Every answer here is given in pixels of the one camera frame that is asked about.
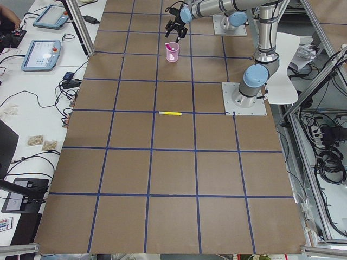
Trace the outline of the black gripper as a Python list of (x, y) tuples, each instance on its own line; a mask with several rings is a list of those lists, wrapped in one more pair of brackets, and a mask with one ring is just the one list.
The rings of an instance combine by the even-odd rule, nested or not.
[(188, 29), (185, 27), (185, 23), (180, 18), (180, 10), (179, 9), (166, 9), (165, 12), (169, 12), (170, 14), (175, 16), (175, 19), (169, 20), (165, 30), (165, 37), (169, 37), (170, 33), (174, 30), (178, 33), (177, 42), (181, 39), (185, 38)]

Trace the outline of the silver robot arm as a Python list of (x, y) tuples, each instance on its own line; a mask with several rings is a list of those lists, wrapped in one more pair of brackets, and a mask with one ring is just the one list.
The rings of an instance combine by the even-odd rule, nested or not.
[(223, 36), (218, 42), (213, 42), (208, 35), (192, 35), (190, 37), (193, 65), (198, 69), (196, 75), (211, 71), (214, 60), (219, 57), (230, 59), (252, 57), (245, 71), (237, 66), (230, 69), (235, 72), (235, 79), (240, 79), (239, 86), (233, 91), (233, 103), (241, 108), (250, 108), (258, 98), (257, 94), (276, 73), (280, 64), (280, 56), (276, 52), (277, 28), (281, 1), (178, 1), (166, 7), (165, 12), (174, 16), (165, 26), (166, 36), (172, 31), (177, 32), (176, 40), (185, 38), (188, 30), (194, 30), (191, 23), (199, 18), (221, 17), (219, 28), (225, 31), (235, 31), (247, 22), (246, 12), (259, 8), (259, 33), (256, 48), (250, 51), (251, 41), (248, 36)]
[(247, 21), (246, 13), (242, 11), (225, 13), (220, 21), (220, 26), (226, 31), (233, 31), (244, 25)]

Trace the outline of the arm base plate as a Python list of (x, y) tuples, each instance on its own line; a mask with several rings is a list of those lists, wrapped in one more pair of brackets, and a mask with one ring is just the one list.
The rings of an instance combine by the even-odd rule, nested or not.
[(247, 36), (245, 22), (246, 15), (240, 18), (232, 18), (232, 22), (236, 22), (237, 26), (230, 23), (229, 17), (225, 15), (213, 15), (214, 34), (217, 36)]
[(239, 92), (238, 82), (222, 82), (224, 111), (226, 115), (267, 116), (265, 102), (258, 91), (254, 97)]

